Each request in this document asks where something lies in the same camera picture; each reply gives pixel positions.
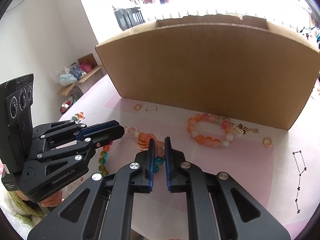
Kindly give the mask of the left hand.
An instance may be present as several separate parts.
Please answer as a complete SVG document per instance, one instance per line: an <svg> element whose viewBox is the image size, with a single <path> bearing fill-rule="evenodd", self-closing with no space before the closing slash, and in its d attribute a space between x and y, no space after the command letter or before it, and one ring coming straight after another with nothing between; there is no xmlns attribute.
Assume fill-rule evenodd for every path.
<svg viewBox="0 0 320 240"><path fill-rule="evenodd" d="M16 191L16 193L18 194L18 196L22 199L22 200L29 200L29 198L27 196L25 196L21 191ZM56 207L58 205L60 205L62 202L62 191L58 191L54 194L52 194L51 196L49 196L48 198L46 198L45 200L43 200L41 202L41 206L42 207Z"/></svg>

